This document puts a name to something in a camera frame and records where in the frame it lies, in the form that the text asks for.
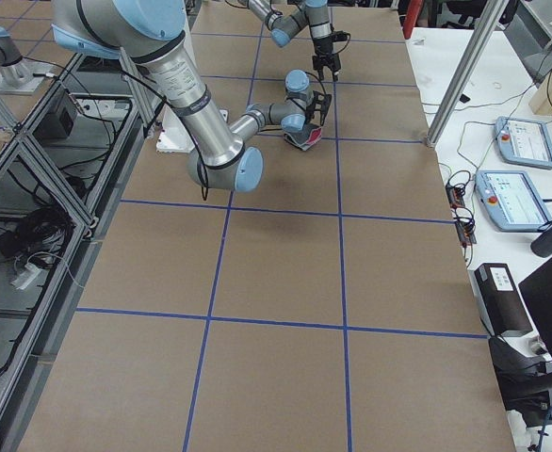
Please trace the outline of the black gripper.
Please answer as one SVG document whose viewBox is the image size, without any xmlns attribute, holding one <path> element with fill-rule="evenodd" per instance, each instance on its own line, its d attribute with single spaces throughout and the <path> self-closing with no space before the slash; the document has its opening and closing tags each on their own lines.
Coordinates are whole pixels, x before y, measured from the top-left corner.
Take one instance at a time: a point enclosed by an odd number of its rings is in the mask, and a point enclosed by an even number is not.
<svg viewBox="0 0 552 452">
<path fill-rule="evenodd" d="M 315 54 L 312 56 L 313 69 L 317 72 L 319 81 L 324 80 L 324 68 L 332 73 L 332 80 L 337 80 L 341 71 L 341 63 L 338 54 L 333 49 L 336 42 L 335 35 L 322 38 L 312 38 Z"/>
</svg>

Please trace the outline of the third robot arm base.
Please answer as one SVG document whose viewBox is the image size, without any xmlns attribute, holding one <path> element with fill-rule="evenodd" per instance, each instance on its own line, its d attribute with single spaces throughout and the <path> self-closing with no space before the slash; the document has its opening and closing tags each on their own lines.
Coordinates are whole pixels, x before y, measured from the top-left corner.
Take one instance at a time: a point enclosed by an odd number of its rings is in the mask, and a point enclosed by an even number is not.
<svg viewBox="0 0 552 452">
<path fill-rule="evenodd" d="M 41 78 L 24 61 L 11 35 L 0 26 L 0 93 L 30 95 L 41 84 Z"/>
</svg>

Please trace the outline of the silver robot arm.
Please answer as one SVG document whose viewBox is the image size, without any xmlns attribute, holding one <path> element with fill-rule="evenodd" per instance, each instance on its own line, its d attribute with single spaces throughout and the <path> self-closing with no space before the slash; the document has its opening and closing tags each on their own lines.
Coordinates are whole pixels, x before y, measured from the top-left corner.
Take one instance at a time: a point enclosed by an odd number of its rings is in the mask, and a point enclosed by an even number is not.
<svg viewBox="0 0 552 452">
<path fill-rule="evenodd" d="M 314 46 L 312 64 L 318 79 L 324 79 L 324 69 L 328 68 L 333 81 L 338 80 L 341 61 L 334 44 L 348 42 L 350 33 L 333 28 L 327 1 L 301 1 L 288 16 L 275 9 L 269 1 L 241 0 L 238 4 L 263 22 L 279 47 L 285 47 L 301 31 L 308 29 Z"/>
<path fill-rule="evenodd" d="M 149 71 L 196 146 L 187 170 L 203 188 L 254 190 L 264 160 L 246 142 L 268 126 L 279 126 L 302 150 L 321 138 L 320 128 L 312 123 L 317 97 L 300 70 L 286 76 L 284 102 L 250 105 L 228 123 L 185 48 L 187 16 L 181 1 L 56 1 L 53 12 L 60 46 L 107 59 L 126 53 Z"/>
</svg>

